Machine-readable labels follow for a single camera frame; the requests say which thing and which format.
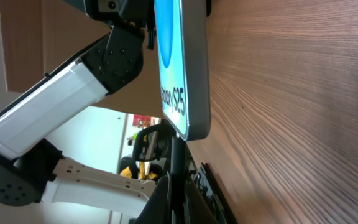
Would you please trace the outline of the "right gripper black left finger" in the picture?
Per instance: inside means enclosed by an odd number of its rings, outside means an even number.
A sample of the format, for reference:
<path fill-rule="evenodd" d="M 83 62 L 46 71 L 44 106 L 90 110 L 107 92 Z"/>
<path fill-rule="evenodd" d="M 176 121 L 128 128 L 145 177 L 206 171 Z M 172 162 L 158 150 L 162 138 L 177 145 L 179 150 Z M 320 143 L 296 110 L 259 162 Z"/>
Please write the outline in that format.
<path fill-rule="evenodd" d="M 169 224 L 170 212 L 168 205 L 169 178 L 162 177 L 156 185 L 143 211 L 134 224 Z"/>

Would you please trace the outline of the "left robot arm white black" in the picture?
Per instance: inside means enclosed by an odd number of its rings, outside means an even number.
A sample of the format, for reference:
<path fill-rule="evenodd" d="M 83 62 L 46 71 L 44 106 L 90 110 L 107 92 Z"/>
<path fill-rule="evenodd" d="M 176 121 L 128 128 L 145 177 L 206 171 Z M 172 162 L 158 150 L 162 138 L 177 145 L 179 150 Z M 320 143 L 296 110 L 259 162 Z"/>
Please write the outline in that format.
<path fill-rule="evenodd" d="M 156 183 L 98 170 L 66 157 L 47 136 L 117 93 L 143 66 L 154 28 L 152 1 L 72 1 L 111 31 L 89 44 L 0 112 L 0 203 L 67 202 L 138 217 Z"/>

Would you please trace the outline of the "blue Galaxy S25 smartphone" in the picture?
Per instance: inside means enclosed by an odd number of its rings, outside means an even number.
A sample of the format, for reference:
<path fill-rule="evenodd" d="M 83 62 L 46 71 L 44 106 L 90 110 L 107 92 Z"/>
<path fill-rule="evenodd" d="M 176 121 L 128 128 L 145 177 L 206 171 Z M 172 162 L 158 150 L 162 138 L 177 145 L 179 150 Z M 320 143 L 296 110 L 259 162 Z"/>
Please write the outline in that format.
<path fill-rule="evenodd" d="M 154 2 L 162 111 L 185 141 L 211 126 L 206 1 Z"/>

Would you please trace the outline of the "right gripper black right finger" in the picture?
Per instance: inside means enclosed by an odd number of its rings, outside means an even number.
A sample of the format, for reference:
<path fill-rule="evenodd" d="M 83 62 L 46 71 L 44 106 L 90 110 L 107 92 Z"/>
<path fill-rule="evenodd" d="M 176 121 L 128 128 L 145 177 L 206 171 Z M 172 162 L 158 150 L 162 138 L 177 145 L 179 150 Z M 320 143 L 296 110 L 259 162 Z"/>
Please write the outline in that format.
<path fill-rule="evenodd" d="M 192 178 L 185 179 L 183 204 L 186 224 L 218 224 Z"/>

